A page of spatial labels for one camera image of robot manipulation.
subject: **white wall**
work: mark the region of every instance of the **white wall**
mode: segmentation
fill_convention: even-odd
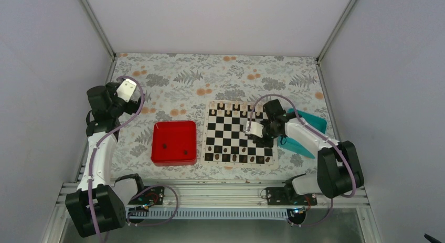
[[[116,52],[316,57],[349,0],[88,0]]]
[[[78,0],[0,0],[1,242],[39,242],[110,58]]]
[[[445,242],[445,0],[359,0],[324,60],[383,242]]]

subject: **leaf pattern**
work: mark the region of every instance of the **leaf pattern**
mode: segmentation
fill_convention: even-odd
[[[299,110],[327,119],[326,133],[333,134],[326,103],[315,97],[322,92],[314,58],[283,56],[225,56],[199,54],[120,54],[113,77],[134,76],[145,93],[142,112],[119,134],[112,161],[112,176],[139,173],[157,179],[279,179],[315,173],[316,160],[278,147],[279,167],[156,167],[150,160],[156,122],[193,120],[197,125],[200,158],[205,105],[209,100],[255,102],[266,93],[291,99]],[[262,103],[274,99],[267,97]],[[287,102],[280,101],[284,108]],[[130,118],[124,114],[120,122]]]

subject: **red tray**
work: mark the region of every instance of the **red tray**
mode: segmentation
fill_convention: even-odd
[[[196,124],[193,121],[158,122],[153,127],[152,162],[156,166],[196,163]]]

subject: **teal bin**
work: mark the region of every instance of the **teal bin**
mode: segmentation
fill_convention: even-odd
[[[293,108],[288,110],[288,113],[292,113]],[[297,112],[309,123],[309,125],[313,126],[314,128],[318,129],[323,134],[326,133],[326,126],[327,122],[325,119],[322,119],[320,117],[317,117],[315,115],[311,115],[309,113],[305,113],[303,111],[297,110]],[[315,158],[315,155],[311,154],[307,149],[305,149],[299,142],[297,142],[294,139],[291,139],[287,137],[287,141],[284,145],[280,144],[280,141],[278,140],[278,146],[282,147],[284,149],[290,150],[292,152],[295,152],[297,154],[309,157],[309,158]]]

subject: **chessboard border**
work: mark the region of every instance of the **chessboard border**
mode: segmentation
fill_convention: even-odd
[[[273,141],[273,148],[272,148],[272,164],[257,164],[257,163],[228,163],[228,162],[212,162],[212,161],[205,161],[205,151],[206,151],[206,139],[207,139],[207,126],[208,126],[208,118],[209,118],[209,110],[210,110],[210,104],[211,103],[224,103],[224,104],[254,104],[254,102],[246,102],[246,101],[233,101],[233,100],[208,100],[206,103],[206,110],[204,112],[204,126],[203,126],[203,140],[202,140],[202,147],[201,147],[201,164],[204,166],[221,166],[221,167],[237,167],[237,168],[259,168],[262,170],[275,170],[279,167],[278,162],[278,145],[277,145],[277,139]]]

